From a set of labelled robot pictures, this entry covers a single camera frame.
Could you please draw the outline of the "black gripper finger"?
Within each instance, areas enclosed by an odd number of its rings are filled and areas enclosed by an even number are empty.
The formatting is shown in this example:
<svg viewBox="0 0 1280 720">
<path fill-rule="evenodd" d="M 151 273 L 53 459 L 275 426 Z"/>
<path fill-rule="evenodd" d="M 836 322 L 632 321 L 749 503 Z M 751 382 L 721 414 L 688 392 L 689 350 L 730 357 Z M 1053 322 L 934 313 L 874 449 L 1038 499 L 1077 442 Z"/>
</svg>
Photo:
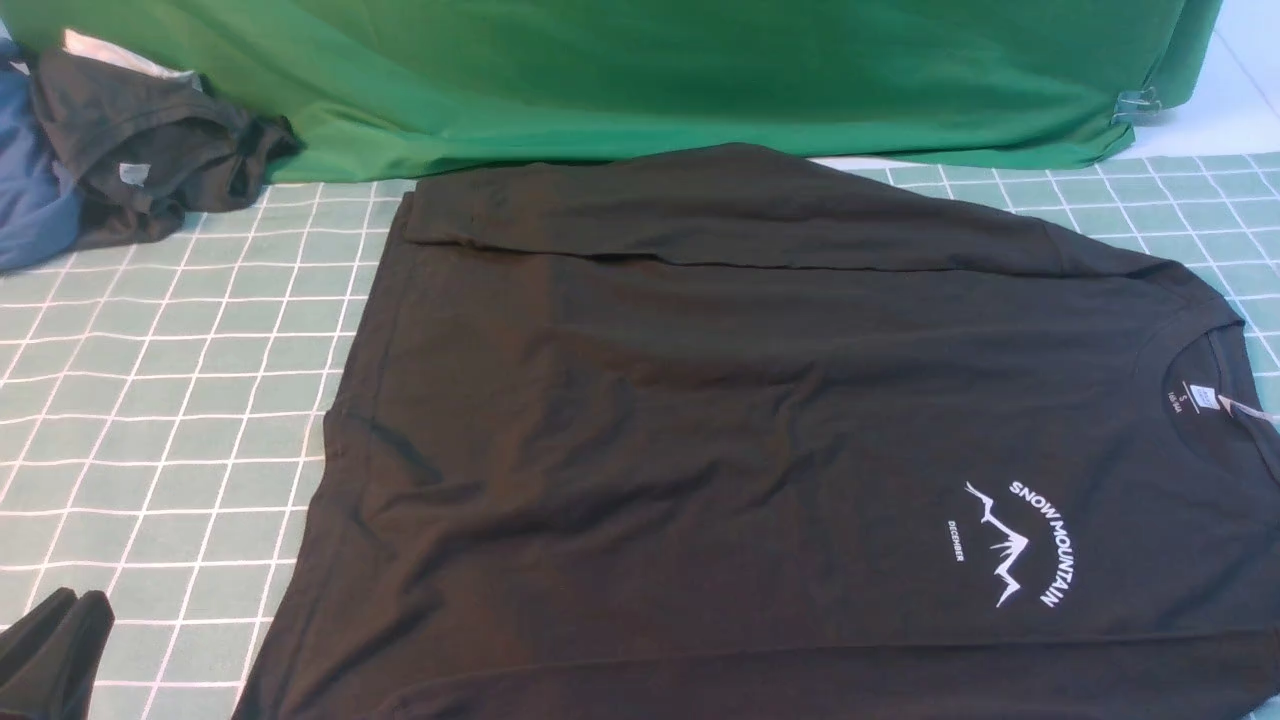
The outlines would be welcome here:
<svg viewBox="0 0 1280 720">
<path fill-rule="evenodd" d="M 3 719 L 87 719 L 115 616 L 101 591 L 59 588 L 1 633 Z"/>
</svg>

